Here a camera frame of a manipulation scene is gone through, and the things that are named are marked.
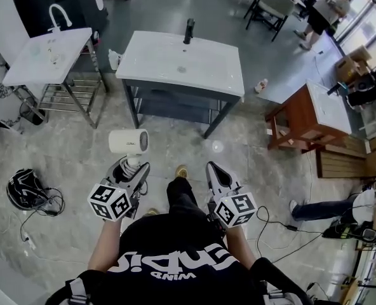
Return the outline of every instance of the white sink vanity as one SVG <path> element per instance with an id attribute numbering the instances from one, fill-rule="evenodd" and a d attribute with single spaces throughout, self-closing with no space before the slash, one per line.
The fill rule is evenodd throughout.
<path id="1" fill-rule="evenodd" d="M 96 128 L 90 112 L 102 82 L 102 75 L 91 42 L 90 28 L 54 31 L 30 38 L 17 56 L 3 80 L 3 85 L 12 87 L 18 98 L 26 103 L 40 118 L 45 119 L 39 109 L 50 111 L 78 112 Z M 97 81 L 77 85 L 69 80 L 68 73 L 81 53 L 89 53 L 93 62 Z M 19 88 L 29 84 L 44 86 L 43 97 L 34 106 L 20 94 Z"/>
<path id="2" fill-rule="evenodd" d="M 116 77 L 133 122 L 138 114 L 209 124 L 207 138 L 245 94 L 237 47 L 184 36 L 135 31 Z"/>

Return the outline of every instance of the black faucet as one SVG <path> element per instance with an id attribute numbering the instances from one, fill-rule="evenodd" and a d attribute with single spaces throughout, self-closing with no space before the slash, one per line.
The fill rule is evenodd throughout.
<path id="1" fill-rule="evenodd" d="M 195 20 L 193 18 L 189 18 L 187 21 L 187 28 L 185 30 L 184 44 L 189 44 L 191 42 L 191 38 L 194 37 L 194 25 Z"/>

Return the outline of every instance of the black t-shirt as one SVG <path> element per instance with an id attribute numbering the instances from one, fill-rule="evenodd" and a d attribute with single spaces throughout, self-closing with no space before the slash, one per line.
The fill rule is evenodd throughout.
<path id="1" fill-rule="evenodd" d="M 80 275 L 94 305 L 122 304 L 122 300 L 259 299 L 249 270 L 227 251 L 206 219 L 173 214 L 144 217 L 123 233 L 119 249 L 118 266 L 106 274 Z"/>

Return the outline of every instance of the white sneaker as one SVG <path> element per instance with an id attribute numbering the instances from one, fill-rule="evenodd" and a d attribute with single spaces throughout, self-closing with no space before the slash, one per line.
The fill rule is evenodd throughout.
<path id="1" fill-rule="evenodd" d="M 300 44 L 300 47 L 305 50 L 305 51 L 311 51 L 312 50 L 312 46 L 309 45 L 308 43 L 301 43 Z"/>
<path id="2" fill-rule="evenodd" d="M 301 38 L 303 41 L 307 40 L 307 36 L 304 34 L 304 32 L 300 32 L 299 30 L 294 31 L 295 35 L 297 35 L 299 38 Z"/>
<path id="3" fill-rule="evenodd" d="M 298 203 L 295 200 L 291 200 L 290 202 L 290 211 L 291 213 L 294 211 L 294 208 L 298 205 Z"/>

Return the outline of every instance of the wooden stand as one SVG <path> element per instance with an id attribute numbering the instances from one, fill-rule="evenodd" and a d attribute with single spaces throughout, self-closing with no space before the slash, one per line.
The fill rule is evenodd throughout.
<path id="1" fill-rule="evenodd" d="M 277 125 L 279 115 L 285 116 L 288 126 Z M 306 84 L 269 113 L 265 121 L 271 122 L 272 130 L 268 149 L 292 147 L 306 153 L 347 136 L 345 132 L 318 123 Z"/>

